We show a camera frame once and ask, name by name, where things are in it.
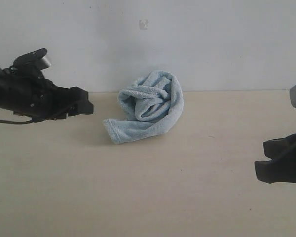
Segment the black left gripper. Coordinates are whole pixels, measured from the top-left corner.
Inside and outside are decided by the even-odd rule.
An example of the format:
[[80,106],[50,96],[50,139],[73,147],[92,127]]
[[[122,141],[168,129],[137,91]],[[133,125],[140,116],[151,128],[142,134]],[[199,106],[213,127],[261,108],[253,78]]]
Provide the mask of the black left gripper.
[[0,69],[0,109],[29,117],[28,123],[94,113],[87,91],[60,88],[41,72],[28,73],[17,68]]

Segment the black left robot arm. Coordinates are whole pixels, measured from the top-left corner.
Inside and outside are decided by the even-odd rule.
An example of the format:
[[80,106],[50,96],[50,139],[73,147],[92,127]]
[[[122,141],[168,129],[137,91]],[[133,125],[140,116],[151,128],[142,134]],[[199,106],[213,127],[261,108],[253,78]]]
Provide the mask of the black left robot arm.
[[23,122],[0,120],[0,123],[12,125],[94,113],[87,91],[79,87],[54,85],[34,64],[0,68],[0,109],[30,118]]

